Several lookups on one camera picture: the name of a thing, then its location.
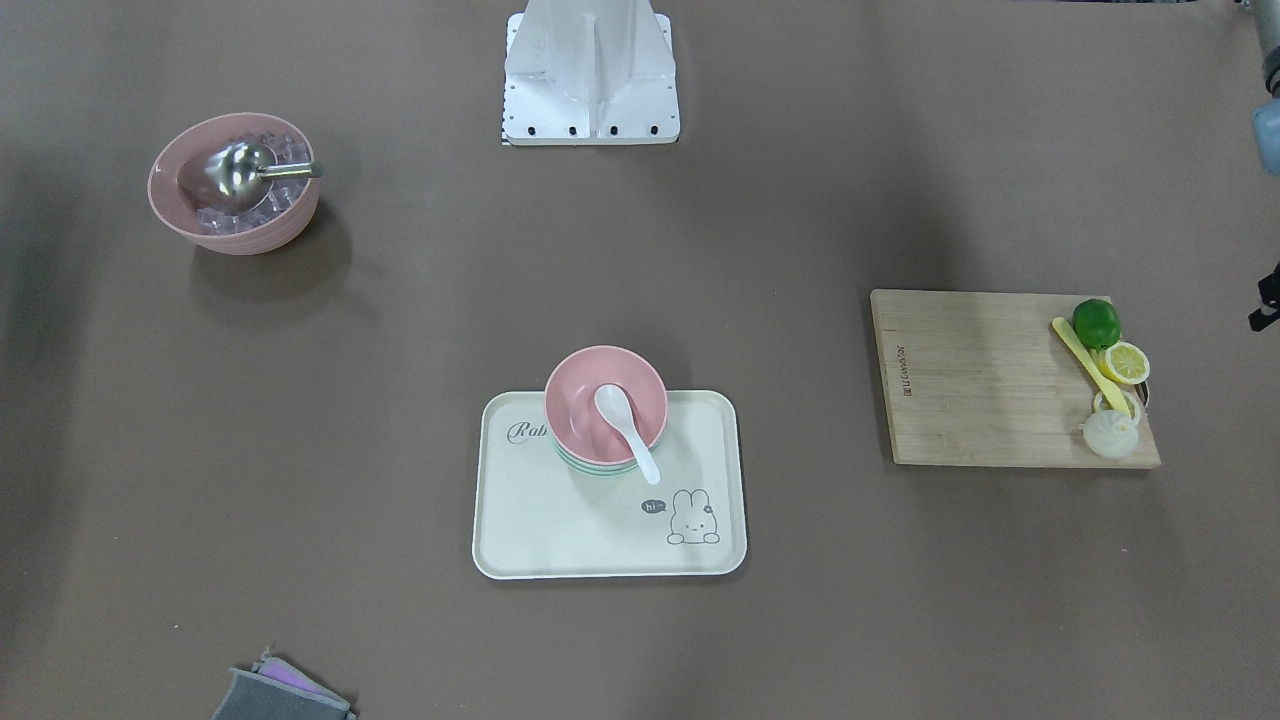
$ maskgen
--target folded towel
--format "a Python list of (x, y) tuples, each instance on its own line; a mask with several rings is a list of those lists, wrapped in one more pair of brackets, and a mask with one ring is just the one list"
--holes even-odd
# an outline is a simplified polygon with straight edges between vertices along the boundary
[(212, 720), (356, 720), (349, 702), (270, 651), (250, 670), (230, 673), (232, 687)]

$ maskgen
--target bowl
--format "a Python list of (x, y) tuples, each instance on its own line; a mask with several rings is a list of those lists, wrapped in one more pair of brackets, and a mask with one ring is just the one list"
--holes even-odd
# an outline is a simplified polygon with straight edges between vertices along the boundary
[(612, 345), (570, 355), (547, 378), (547, 425), (564, 460), (594, 474), (617, 474), (635, 465), (627, 442), (595, 409), (595, 389), (608, 383), (626, 392), (645, 446), (657, 445), (667, 427), (667, 387), (644, 357)]
[(311, 142), (302, 131), (275, 115), (232, 113), (207, 119), (173, 138), (151, 164), (147, 176), (147, 199), (151, 201), (151, 210), (161, 223), (178, 234), (215, 252), (257, 255), (287, 245), (315, 215), (316, 204), (320, 201), (320, 187), (315, 179), (307, 179), (298, 199), (275, 218), (256, 228), (230, 234), (205, 234), (196, 220), (196, 208), (187, 193), (178, 187), (178, 170), (188, 160), (209, 156), (244, 133), (264, 132), (292, 135), (311, 150)]

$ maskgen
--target yellow knife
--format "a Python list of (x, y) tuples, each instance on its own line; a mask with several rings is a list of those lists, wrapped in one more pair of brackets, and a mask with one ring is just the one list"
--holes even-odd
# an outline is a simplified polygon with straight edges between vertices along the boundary
[(1093, 361), (1093, 357), (1089, 357), (1089, 351), (1084, 350), (1084, 343), (1080, 342), (1079, 337), (1076, 337), (1071, 323), (1068, 323), (1066, 318), (1053, 318), (1052, 325), (1057, 337), (1062, 338), (1062, 345), (1071, 351), (1071, 355), (1075, 355), (1075, 359), (1080, 361), (1080, 365), (1084, 365), (1084, 370), (1089, 373), (1089, 377), (1093, 378), (1093, 383), (1102, 391), (1102, 397), (1107, 398), (1107, 404), (1111, 405), (1111, 407), (1120, 410), (1121, 413), (1128, 413), (1129, 416), (1133, 416), (1133, 413), (1129, 410), (1129, 404), (1125, 402), (1124, 393), (1120, 392), (1120, 387), (1102, 375), (1102, 372), (1098, 370), (1097, 363)]

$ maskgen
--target cutting board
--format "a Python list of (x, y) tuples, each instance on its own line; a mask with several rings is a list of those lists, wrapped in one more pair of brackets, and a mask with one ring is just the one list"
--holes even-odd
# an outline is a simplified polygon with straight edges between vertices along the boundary
[[(1129, 457), (1107, 460), (1084, 445), (1097, 388), (1050, 322), (1070, 319), (1089, 297), (1100, 296), (873, 291), (893, 461), (1157, 468), (1149, 414)], [(1142, 346), (1138, 333), (1125, 338)]]

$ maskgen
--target white plastic mount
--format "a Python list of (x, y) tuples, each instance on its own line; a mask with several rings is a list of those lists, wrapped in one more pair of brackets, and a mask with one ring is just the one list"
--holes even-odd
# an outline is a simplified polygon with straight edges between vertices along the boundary
[(507, 20), (503, 142), (675, 142), (671, 47), (671, 20), (649, 0), (529, 0)]

